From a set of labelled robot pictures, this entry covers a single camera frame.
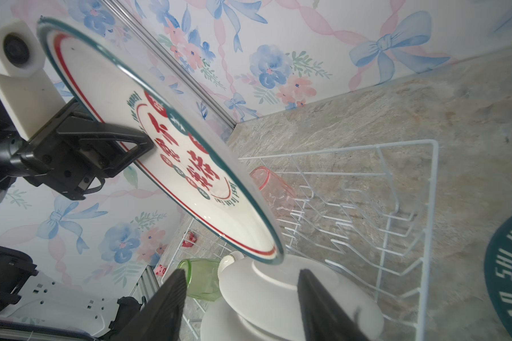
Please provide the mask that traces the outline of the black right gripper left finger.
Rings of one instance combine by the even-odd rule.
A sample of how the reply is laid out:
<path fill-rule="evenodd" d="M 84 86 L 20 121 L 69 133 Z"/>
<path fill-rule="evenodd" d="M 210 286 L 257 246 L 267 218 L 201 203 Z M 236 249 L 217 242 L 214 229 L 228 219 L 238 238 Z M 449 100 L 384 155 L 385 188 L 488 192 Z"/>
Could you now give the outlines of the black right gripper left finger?
<path fill-rule="evenodd" d="M 173 271 L 145 308 L 111 340 L 179 340 L 187 296 L 186 274 Z"/>

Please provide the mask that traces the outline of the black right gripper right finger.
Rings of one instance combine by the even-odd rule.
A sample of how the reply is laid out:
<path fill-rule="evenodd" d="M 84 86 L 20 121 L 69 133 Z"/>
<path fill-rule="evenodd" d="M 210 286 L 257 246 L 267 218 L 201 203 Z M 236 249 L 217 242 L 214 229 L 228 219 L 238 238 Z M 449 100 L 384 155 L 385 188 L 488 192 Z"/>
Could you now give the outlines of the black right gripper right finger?
<path fill-rule="evenodd" d="M 306 340 L 368 341 L 358 326 L 361 309 L 349 317 L 308 269 L 300 271 L 297 295 Z"/>

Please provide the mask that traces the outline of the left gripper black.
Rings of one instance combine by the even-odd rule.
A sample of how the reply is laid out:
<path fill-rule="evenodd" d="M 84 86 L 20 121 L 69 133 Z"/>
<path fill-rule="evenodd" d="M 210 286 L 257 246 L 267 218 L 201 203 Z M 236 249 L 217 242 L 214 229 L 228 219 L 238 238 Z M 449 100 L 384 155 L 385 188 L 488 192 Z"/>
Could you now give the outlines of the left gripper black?
<path fill-rule="evenodd" d="M 83 200 L 151 151 L 144 132 L 88 119 L 76 99 L 57 112 L 29 142 L 14 127 L 0 100 L 0 190 L 17 178 Z"/>

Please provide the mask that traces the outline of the red ring printed plate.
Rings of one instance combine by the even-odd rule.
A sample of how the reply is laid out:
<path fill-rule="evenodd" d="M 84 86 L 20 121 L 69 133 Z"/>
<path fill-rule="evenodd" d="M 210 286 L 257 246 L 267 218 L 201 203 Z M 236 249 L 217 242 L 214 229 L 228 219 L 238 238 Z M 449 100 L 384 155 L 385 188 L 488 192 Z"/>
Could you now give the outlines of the red ring printed plate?
<path fill-rule="evenodd" d="M 138 168 L 236 249 L 266 264 L 285 256 L 280 227 L 238 158 L 166 85 L 128 53 L 80 24 L 42 17 L 37 36 L 73 96 L 98 121 L 152 142 Z"/>

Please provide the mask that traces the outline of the green rim printed plate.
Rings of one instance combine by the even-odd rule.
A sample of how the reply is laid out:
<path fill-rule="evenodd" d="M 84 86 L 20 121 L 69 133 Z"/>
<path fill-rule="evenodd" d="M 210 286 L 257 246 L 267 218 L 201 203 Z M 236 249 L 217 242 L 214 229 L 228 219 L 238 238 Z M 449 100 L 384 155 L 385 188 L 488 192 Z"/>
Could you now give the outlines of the green rim printed plate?
<path fill-rule="evenodd" d="M 495 231 L 488 244 L 484 277 L 492 305 L 512 338 L 512 216 Z"/>

